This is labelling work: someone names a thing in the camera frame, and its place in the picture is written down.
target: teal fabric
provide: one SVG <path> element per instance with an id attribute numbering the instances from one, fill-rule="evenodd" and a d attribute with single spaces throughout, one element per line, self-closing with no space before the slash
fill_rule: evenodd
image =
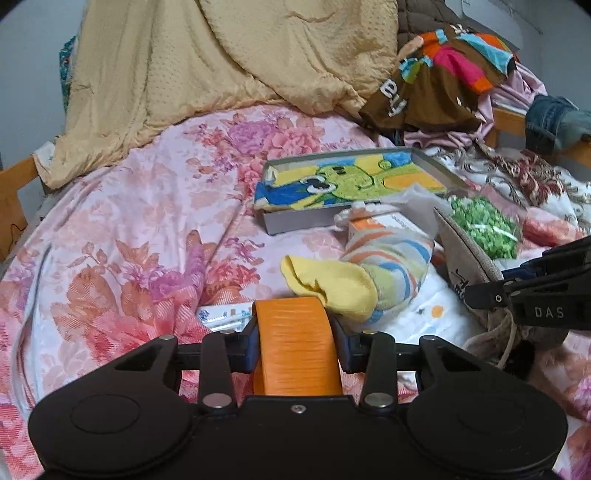
<path id="1" fill-rule="evenodd" d="M 423 58 L 421 58 L 421 61 L 427 65 L 427 67 L 431 68 L 433 66 L 433 61 L 427 57 L 426 55 L 423 55 Z"/>
<path id="2" fill-rule="evenodd" d="M 437 39 L 441 45 L 447 42 L 447 35 L 445 35 L 445 32 L 441 28 L 439 30 L 435 30 L 435 35 L 437 36 Z"/>
<path id="3" fill-rule="evenodd" d="M 480 54 L 489 62 L 491 62 L 497 70 L 504 73 L 505 75 L 509 75 L 509 62 L 513 58 L 513 54 L 510 51 L 493 47 L 482 40 L 480 37 L 471 33 L 462 33 L 457 37 L 460 40 L 469 43 L 473 48 L 480 52 Z"/>
<path id="4" fill-rule="evenodd" d="M 64 103 L 64 111 L 68 111 L 68 101 L 70 100 L 70 82 L 72 77 L 72 50 L 74 49 L 74 43 L 76 42 L 76 36 L 73 36 L 70 40 L 64 43 L 63 48 L 60 50 L 60 83 L 61 83 L 61 97 Z"/>

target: pink fabric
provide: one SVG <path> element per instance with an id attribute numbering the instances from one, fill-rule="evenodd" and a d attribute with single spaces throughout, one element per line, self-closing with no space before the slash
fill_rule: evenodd
<path id="1" fill-rule="evenodd" d="M 435 54 L 433 64 L 444 67 L 455 78 L 460 79 L 468 86 L 485 77 L 485 73 L 478 65 L 448 45 L 442 46 Z"/>
<path id="2" fill-rule="evenodd" d="M 472 145 L 472 142 L 479 138 L 484 139 L 494 127 L 494 116 L 492 104 L 504 103 L 522 109 L 529 109 L 537 94 L 546 95 L 544 84 L 524 67 L 516 62 L 517 69 L 512 72 L 507 80 L 498 87 L 493 88 L 490 93 L 481 95 L 478 101 L 478 112 L 476 116 L 482 124 L 474 133 L 465 132 L 405 132 L 404 144 L 407 147 L 427 148 L 433 146 L 446 148 L 461 148 Z"/>
<path id="3" fill-rule="evenodd" d="M 268 158 L 375 146 L 336 114 L 261 105 L 189 119 L 76 180 L 0 283 L 0 445 L 13 478 L 41 472 L 25 419 L 45 395 L 158 335 L 201 341 L 198 305 L 291 296 L 286 253 L 341 255 L 346 239 L 327 228 L 266 235 L 252 192 Z M 198 378 L 185 372 L 180 394 L 194 401 Z M 358 396 L 362 379 L 344 375 L 344 391 Z M 252 392 L 249 376 L 234 380 L 240 399 Z"/>
<path id="4" fill-rule="evenodd" d="M 568 414 L 568 439 L 554 466 L 564 480 L 591 478 L 591 335 L 569 333 L 564 343 L 536 355 L 530 384 Z"/>
<path id="5" fill-rule="evenodd" d="M 477 138 L 485 138 L 494 127 L 494 116 L 490 95 L 481 95 L 478 99 L 478 111 L 476 117 L 482 122 L 474 133 L 465 132 L 404 132 L 404 144 L 407 147 L 447 147 L 460 148 L 472 145 Z"/>
<path id="6" fill-rule="evenodd" d="M 527 67 L 515 63 L 517 70 L 509 75 L 506 82 L 501 83 L 491 92 L 493 104 L 502 104 L 529 110 L 536 95 L 548 95 L 544 83 Z"/>

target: wooden bed frame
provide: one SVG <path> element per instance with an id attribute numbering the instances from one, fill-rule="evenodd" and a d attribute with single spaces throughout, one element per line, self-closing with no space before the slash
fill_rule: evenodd
<path id="1" fill-rule="evenodd" d="M 487 145 L 497 147 L 501 132 L 518 137 L 525 136 L 525 117 L 500 108 L 495 108 L 494 114 L 495 128 L 486 137 Z M 591 168 L 591 143 L 589 142 L 579 142 L 563 155 Z M 33 157 L 28 157 L 7 170 L 0 171 L 0 261 L 6 259 L 11 248 L 27 227 L 27 220 L 22 212 L 17 192 L 37 176 Z"/>

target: colorful towel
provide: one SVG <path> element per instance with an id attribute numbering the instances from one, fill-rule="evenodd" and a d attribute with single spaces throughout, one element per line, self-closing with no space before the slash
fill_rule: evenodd
<path id="1" fill-rule="evenodd" d="M 433 192 L 445 187 L 416 166 L 407 151 L 336 157 L 289 170 L 269 166 L 256 186 L 255 209 L 285 210 L 378 200 L 418 183 Z"/>

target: screw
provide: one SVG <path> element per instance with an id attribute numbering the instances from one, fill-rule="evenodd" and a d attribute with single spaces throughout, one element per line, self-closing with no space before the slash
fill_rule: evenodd
<path id="1" fill-rule="evenodd" d="M 363 401 L 373 408 L 385 408 L 394 403 L 392 395 L 382 392 L 374 392 L 367 395 Z"/>
<path id="2" fill-rule="evenodd" d="M 232 397 L 225 393 L 210 393 L 203 397 L 202 402 L 209 408 L 224 408 L 232 403 Z"/>
<path id="3" fill-rule="evenodd" d="M 291 411 L 298 414 L 304 413 L 306 411 L 306 407 L 304 405 L 292 405 Z"/>

